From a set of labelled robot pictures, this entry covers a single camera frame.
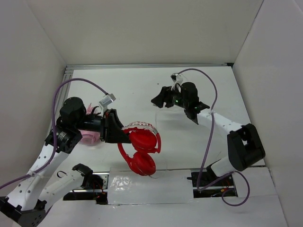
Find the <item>red headphones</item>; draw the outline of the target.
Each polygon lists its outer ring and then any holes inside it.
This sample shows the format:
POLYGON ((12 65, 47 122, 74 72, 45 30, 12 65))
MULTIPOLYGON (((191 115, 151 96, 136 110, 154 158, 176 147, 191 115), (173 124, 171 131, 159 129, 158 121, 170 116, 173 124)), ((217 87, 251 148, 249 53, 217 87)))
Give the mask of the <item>red headphones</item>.
POLYGON ((153 175, 156 172, 156 164, 150 154, 161 152, 161 137, 157 129, 147 122, 132 122, 122 130, 136 151, 132 157, 129 157, 123 145, 121 143, 117 145, 129 168, 141 176, 153 175))

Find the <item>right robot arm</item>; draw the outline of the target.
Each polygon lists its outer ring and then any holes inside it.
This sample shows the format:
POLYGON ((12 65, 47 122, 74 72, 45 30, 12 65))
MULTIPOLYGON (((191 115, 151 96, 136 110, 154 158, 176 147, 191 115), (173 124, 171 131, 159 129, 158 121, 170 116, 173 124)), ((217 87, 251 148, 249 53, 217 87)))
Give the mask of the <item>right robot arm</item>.
POLYGON ((227 173, 242 172, 266 155, 253 124, 243 125, 211 110, 210 106, 200 101, 198 90, 192 82, 185 82, 180 87, 162 87, 151 103, 158 108, 181 107, 191 121, 211 131, 217 129, 226 138, 227 155, 210 164, 199 177, 211 185, 218 185, 227 173))

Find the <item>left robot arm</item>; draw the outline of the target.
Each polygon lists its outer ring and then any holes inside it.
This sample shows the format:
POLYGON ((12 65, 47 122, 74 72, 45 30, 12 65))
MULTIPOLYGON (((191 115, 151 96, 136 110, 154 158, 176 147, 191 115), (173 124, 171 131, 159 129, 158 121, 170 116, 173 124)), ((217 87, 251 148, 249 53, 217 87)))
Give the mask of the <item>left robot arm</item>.
POLYGON ((115 109, 106 110, 103 115, 87 114, 80 98, 65 100, 56 126, 45 139, 45 145, 26 177, 12 192, 1 197, 1 213, 22 227, 38 226, 50 208, 69 191, 79 187, 87 189, 94 182, 92 169, 77 164, 58 181, 47 185, 82 139, 81 131, 98 132, 100 141, 105 143, 130 143, 122 128, 115 109))

